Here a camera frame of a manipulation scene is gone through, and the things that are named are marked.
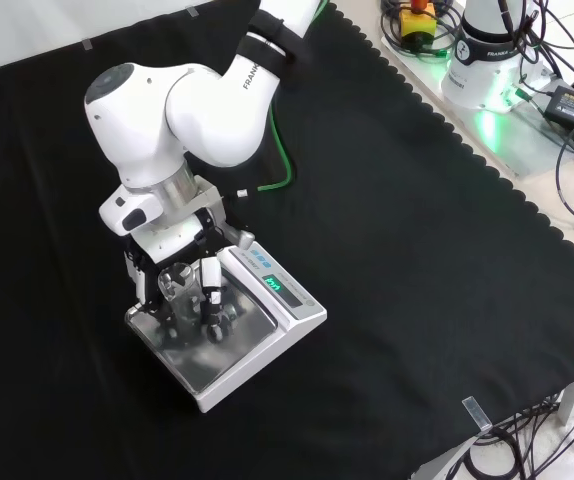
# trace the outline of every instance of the weighing scale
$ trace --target weighing scale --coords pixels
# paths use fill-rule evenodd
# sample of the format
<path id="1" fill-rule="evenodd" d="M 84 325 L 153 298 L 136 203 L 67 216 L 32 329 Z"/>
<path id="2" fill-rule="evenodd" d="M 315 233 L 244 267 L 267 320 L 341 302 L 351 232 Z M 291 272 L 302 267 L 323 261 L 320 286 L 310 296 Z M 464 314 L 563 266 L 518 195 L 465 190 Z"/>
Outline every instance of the weighing scale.
<path id="1" fill-rule="evenodd" d="M 174 283 L 170 315 L 139 306 L 127 324 L 207 412 L 327 318 L 327 311 L 265 249 L 228 247 L 218 253 L 222 304 L 230 328 L 210 341 L 200 325 L 199 262 Z"/>

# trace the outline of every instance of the white wall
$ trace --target white wall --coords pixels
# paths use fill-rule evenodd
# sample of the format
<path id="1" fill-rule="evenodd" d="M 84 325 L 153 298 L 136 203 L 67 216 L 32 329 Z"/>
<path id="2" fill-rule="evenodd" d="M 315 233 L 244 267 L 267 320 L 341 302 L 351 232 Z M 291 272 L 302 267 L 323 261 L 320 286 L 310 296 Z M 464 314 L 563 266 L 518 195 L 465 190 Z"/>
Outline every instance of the white wall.
<path id="1" fill-rule="evenodd" d="M 0 0 L 0 66 L 209 0 Z"/>

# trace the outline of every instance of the black cloth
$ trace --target black cloth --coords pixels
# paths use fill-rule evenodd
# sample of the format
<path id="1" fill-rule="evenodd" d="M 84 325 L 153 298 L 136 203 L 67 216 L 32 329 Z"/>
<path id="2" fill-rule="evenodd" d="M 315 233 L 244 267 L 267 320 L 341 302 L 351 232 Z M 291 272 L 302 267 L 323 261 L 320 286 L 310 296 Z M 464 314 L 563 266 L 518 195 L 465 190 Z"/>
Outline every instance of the black cloth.
<path id="1" fill-rule="evenodd" d="M 85 90 L 127 61 L 223 73 L 256 7 L 0 68 L 0 478 L 404 479 L 477 433 L 462 399 L 500 421 L 574 381 L 574 245 L 333 5 L 277 96 L 297 181 L 236 207 L 328 320 L 206 415 L 134 337 Z M 226 189 L 276 165 L 269 137 L 202 171 Z"/>

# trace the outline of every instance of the green digital readout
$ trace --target green digital readout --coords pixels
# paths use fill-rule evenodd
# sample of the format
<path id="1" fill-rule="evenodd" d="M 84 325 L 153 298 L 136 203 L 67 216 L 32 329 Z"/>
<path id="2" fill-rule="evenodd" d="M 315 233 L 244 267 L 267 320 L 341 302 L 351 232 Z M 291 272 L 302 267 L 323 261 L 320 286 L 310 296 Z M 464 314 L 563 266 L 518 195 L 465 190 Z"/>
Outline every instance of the green digital readout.
<path id="1" fill-rule="evenodd" d="M 267 275 L 263 277 L 263 280 L 267 286 L 276 292 L 276 294 L 282 298 L 291 308 L 300 307 L 302 305 L 302 302 L 298 300 L 296 296 L 291 293 L 287 287 L 285 287 L 285 285 L 283 285 L 282 282 L 278 280 L 278 278 L 276 278 L 275 275 Z"/>

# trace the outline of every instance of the green cable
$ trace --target green cable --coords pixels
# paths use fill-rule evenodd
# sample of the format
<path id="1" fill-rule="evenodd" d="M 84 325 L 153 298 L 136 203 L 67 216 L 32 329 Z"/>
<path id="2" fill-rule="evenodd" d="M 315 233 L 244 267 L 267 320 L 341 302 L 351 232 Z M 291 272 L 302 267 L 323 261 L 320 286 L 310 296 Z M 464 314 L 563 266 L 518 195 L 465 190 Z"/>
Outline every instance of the green cable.
<path id="1" fill-rule="evenodd" d="M 314 13 L 314 20 L 316 20 L 320 16 L 320 14 L 323 13 L 323 10 L 325 9 L 328 3 L 329 0 L 323 0 L 322 2 L 320 2 L 320 7 L 318 7 L 318 10 L 316 10 L 316 13 Z"/>
<path id="2" fill-rule="evenodd" d="M 289 155 L 287 155 L 287 151 L 285 150 L 283 143 L 280 141 L 278 128 L 276 128 L 273 104 L 269 107 L 269 118 L 271 123 L 271 132 L 274 134 L 274 141 L 276 142 L 276 147 L 278 147 L 278 153 L 280 153 L 280 157 L 283 159 L 283 163 L 285 164 L 285 170 L 287 170 L 287 178 L 285 178 L 285 180 L 283 180 L 282 182 L 274 183 L 272 185 L 265 185 L 263 187 L 258 187 L 259 192 L 265 192 L 267 190 L 276 190 L 278 188 L 286 187 L 291 183 L 293 179 L 291 162 L 289 161 Z"/>
<path id="3" fill-rule="evenodd" d="M 323 13 L 323 10 L 325 9 L 325 7 L 327 6 L 328 3 L 329 3 L 329 0 L 322 0 L 322 2 L 320 3 L 320 6 L 318 7 L 318 10 L 316 10 L 316 13 L 314 14 L 314 20 L 316 20 L 320 16 L 320 14 Z M 274 116 L 273 103 L 269 107 L 269 123 L 271 124 L 271 132 L 274 135 L 274 141 L 276 142 L 276 147 L 278 148 L 278 153 L 280 153 L 280 157 L 283 159 L 283 163 L 285 164 L 285 170 L 287 171 L 287 177 L 282 182 L 273 183 L 271 185 L 264 185 L 262 187 L 258 187 L 259 192 L 266 192 L 268 190 L 277 190 L 279 188 L 286 187 L 287 185 L 289 185 L 292 182 L 292 180 L 294 178 L 292 168 L 291 168 L 291 160 L 289 159 L 289 155 L 287 155 L 287 150 L 285 150 L 283 142 L 280 140 L 280 134 L 278 133 L 278 127 L 276 125 L 276 119 Z"/>

